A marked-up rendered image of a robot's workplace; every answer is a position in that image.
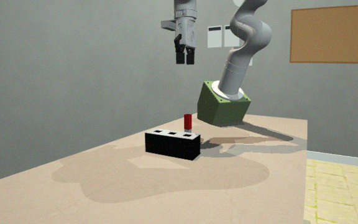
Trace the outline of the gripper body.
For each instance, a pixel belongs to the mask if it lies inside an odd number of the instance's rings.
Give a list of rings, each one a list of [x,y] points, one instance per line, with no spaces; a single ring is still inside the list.
[[[175,28],[175,38],[181,34],[180,45],[184,44],[185,47],[196,48],[196,29],[195,19],[181,18],[177,19]],[[181,26],[181,27],[180,27]],[[182,41],[183,40],[183,41]]]

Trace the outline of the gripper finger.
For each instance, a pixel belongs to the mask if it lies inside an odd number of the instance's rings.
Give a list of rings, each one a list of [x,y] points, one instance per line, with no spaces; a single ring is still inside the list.
[[[185,63],[185,53],[184,49],[185,46],[184,44],[180,45],[180,41],[181,40],[181,34],[179,34],[175,39],[174,39],[174,43],[175,43],[175,52],[176,52],[176,63],[177,64],[184,64]]]
[[[186,64],[187,65],[194,65],[195,64],[195,49],[186,48],[187,55],[186,55]]]

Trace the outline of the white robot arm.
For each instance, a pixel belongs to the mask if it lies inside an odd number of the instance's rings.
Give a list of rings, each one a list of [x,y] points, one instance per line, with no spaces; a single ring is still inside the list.
[[[212,91],[221,98],[232,101],[242,99],[244,93],[239,88],[251,58],[270,43],[271,28],[254,18],[257,8],[267,1],[244,0],[231,18],[231,32],[242,39],[244,45],[233,47],[229,51],[220,82],[215,81],[211,85]],[[196,19],[196,0],[174,0],[174,20],[161,21],[161,28],[175,31],[175,21],[181,18]]]

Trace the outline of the grey and red pin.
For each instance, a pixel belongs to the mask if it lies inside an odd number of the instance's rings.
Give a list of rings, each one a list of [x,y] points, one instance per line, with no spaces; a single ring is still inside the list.
[[[191,133],[192,114],[184,114],[184,132]]]

